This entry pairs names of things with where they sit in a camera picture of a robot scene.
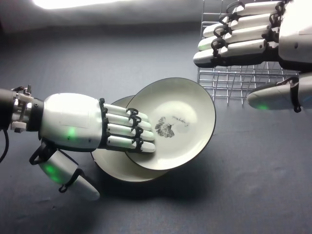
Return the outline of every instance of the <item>wire rack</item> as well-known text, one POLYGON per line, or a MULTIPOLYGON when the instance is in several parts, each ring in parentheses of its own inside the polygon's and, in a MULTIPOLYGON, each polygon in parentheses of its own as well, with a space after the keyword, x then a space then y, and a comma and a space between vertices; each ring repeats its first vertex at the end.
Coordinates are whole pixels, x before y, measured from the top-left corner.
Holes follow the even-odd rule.
MULTIPOLYGON (((200 39, 204 38, 205 27, 218 23, 218 19, 225 13, 227 5, 233 1, 203 0, 200 39)), ((243 2, 256 2, 256 0, 243 0, 243 2)), ((216 98, 226 98, 229 104, 230 100, 238 99, 244 105, 246 96, 252 89, 268 82, 283 81, 294 75, 297 75, 296 71, 284 70, 278 62, 264 62, 250 66, 199 68, 197 82, 210 93, 213 101, 216 98)))

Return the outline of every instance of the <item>ceramic dish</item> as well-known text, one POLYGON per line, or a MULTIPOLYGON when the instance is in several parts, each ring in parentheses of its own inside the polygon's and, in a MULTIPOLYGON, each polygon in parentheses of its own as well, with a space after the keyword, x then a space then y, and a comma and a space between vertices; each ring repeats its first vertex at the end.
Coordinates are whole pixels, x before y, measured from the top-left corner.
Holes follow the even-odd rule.
MULTIPOLYGON (((113 103, 126 107, 134 96, 125 97, 113 103)), ((116 179, 129 182, 143 182, 162 176, 167 171, 153 171, 133 163, 124 152, 97 149, 92 152, 96 164, 107 174, 116 179)))
POLYGON ((142 89, 129 102, 146 114, 155 135, 150 155, 126 152, 141 167, 169 170, 190 161, 208 144, 215 130, 215 105, 194 81, 167 78, 142 89))

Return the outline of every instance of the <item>plate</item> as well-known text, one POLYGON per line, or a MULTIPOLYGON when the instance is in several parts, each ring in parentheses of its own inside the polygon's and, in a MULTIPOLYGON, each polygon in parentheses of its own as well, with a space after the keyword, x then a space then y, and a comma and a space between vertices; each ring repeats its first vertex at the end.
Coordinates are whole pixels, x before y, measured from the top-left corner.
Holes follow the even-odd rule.
MULTIPOLYGON (((113 103, 126 107, 134 96, 122 98, 113 103)), ((96 149, 92 152, 94 161, 107 174, 129 182, 144 182, 162 176, 167 171, 153 171, 133 163, 124 152, 96 149)))
POLYGON ((190 161, 210 141, 215 130, 215 105, 194 81, 167 78, 142 89, 129 102, 146 114, 155 135, 150 155, 126 152, 136 164, 151 170, 169 170, 190 161))

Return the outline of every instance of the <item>back of robotic hand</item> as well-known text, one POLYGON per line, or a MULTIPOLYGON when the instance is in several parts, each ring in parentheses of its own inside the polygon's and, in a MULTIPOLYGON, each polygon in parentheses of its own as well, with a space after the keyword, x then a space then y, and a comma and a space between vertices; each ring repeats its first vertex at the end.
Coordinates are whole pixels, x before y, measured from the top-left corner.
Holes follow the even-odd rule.
POLYGON ((92 152, 97 148, 139 152, 155 151, 154 134, 148 117, 136 109, 106 104, 81 94, 54 94, 45 101, 31 96, 31 87, 0 89, 0 129, 39 133, 40 147, 30 157, 61 185, 61 193, 73 191, 88 200, 99 198, 82 169, 62 150, 92 152))
POLYGON ((235 1, 219 23, 204 29, 194 63, 213 68, 279 62, 301 72, 300 79, 261 86, 248 95, 248 103, 257 109, 312 108, 311 9, 311 0, 235 1))

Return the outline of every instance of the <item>light fixture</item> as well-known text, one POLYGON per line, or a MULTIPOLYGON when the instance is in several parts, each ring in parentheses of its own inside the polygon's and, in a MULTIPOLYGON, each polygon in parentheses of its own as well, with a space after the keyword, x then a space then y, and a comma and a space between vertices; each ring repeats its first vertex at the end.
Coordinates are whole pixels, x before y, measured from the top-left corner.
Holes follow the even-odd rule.
POLYGON ((71 8, 94 4, 110 3, 126 0, 33 0, 34 4, 44 9, 71 8))

